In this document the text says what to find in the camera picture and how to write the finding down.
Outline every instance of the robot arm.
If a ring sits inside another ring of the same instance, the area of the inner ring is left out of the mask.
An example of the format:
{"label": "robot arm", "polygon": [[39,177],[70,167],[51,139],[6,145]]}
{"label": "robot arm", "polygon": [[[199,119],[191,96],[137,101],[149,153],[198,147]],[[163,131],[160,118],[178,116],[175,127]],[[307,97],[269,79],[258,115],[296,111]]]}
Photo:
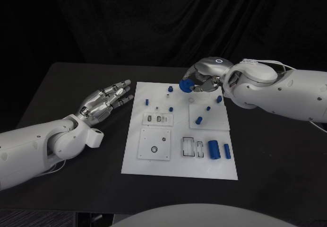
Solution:
{"label": "robot arm", "polygon": [[119,100],[130,90],[130,83],[127,80],[94,92],[76,115],[0,134],[0,190],[24,183],[57,163],[74,158],[86,145],[100,147],[104,134],[91,127],[133,99],[130,95]]}
{"label": "robot arm", "polygon": [[[260,62],[283,65],[277,61],[248,59],[234,65],[224,58],[205,58],[188,70],[181,88],[211,92],[221,82],[225,97],[243,108],[261,107],[297,120],[327,122],[327,73],[296,69],[277,73]],[[192,74],[204,82],[201,86],[191,83]]]}

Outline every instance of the blue object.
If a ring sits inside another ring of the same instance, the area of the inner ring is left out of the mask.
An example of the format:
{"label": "blue object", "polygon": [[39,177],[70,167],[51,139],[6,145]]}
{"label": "blue object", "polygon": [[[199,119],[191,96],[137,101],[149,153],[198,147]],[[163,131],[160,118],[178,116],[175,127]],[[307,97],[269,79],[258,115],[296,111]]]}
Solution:
{"label": "blue object", "polygon": [[220,97],[217,98],[217,102],[221,103],[222,101],[224,101],[224,98],[222,98],[222,96],[220,96]]}
{"label": "blue object", "polygon": [[211,159],[220,159],[221,158],[221,152],[220,152],[218,141],[211,140],[208,142],[208,145],[209,145]]}
{"label": "blue object", "polygon": [[186,80],[182,79],[179,82],[181,90],[186,93],[191,93],[192,92],[192,90],[189,88],[191,86],[195,86],[195,82],[192,81],[192,79],[186,79]]}
{"label": "blue object", "polygon": [[231,159],[230,145],[225,144],[224,148],[225,148],[225,153],[227,153],[227,159]]}
{"label": "blue object", "polygon": [[199,117],[197,120],[197,124],[201,124],[201,123],[202,123],[202,117]]}

